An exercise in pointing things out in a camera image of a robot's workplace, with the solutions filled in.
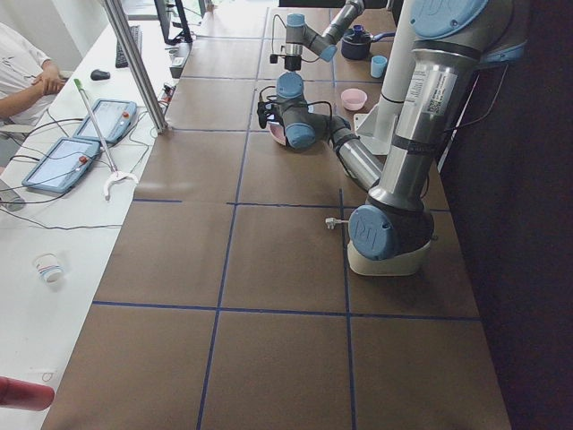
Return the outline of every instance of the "red tube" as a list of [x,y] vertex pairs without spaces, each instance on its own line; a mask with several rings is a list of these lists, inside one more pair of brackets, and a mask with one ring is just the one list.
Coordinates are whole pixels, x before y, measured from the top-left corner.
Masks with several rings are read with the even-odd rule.
[[54,401],[54,389],[0,376],[0,407],[43,410]]

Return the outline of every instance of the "black keyboard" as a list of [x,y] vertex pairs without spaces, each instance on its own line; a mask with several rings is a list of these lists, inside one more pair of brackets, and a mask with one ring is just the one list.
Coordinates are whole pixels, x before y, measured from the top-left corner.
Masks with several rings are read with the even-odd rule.
[[[130,26],[129,30],[132,33],[133,40],[135,40],[137,48],[141,52],[141,27],[139,25],[132,25]],[[127,67],[127,58],[125,58],[125,52],[119,45],[118,41],[115,47],[115,68],[121,69],[123,67]]]

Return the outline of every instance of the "brown table surface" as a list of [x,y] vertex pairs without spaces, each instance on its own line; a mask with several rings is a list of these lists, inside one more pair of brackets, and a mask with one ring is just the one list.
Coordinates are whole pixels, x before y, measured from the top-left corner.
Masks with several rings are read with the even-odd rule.
[[[257,126],[289,12],[322,30],[337,11],[206,15],[44,429],[509,429],[437,171],[423,269],[360,277],[324,219],[365,193],[325,143],[295,153]],[[386,11],[357,22],[394,29]],[[342,90],[378,101],[368,60],[301,75],[347,118]]]

